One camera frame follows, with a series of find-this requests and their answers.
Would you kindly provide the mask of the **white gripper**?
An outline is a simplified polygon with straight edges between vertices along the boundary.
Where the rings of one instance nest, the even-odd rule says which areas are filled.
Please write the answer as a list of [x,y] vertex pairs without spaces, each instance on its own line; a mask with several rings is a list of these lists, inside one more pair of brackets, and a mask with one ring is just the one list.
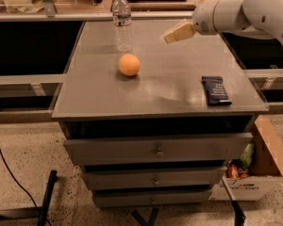
[[215,35],[213,15],[218,0],[195,0],[198,5],[192,14],[192,23],[184,22],[168,30],[164,41],[169,44],[192,38],[196,31],[201,35]]

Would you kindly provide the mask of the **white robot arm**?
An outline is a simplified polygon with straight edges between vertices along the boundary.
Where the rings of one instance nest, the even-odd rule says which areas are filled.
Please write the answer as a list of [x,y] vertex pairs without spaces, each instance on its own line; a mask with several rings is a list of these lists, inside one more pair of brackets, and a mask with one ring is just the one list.
[[191,15],[163,34],[166,43],[198,32],[232,33],[251,39],[276,39],[283,46],[283,0],[204,0]]

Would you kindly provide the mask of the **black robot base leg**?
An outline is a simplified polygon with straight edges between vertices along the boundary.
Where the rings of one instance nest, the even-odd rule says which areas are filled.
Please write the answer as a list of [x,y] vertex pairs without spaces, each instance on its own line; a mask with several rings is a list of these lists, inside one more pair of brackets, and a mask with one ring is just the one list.
[[236,197],[234,196],[227,180],[225,177],[222,178],[222,182],[223,185],[225,187],[225,191],[231,201],[231,205],[233,207],[234,210],[234,214],[235,214],[235,222],[234,222],[234,226],[244,226],[244,222],[246,220],[246,216],[243,213],[238,201],[236,200]]

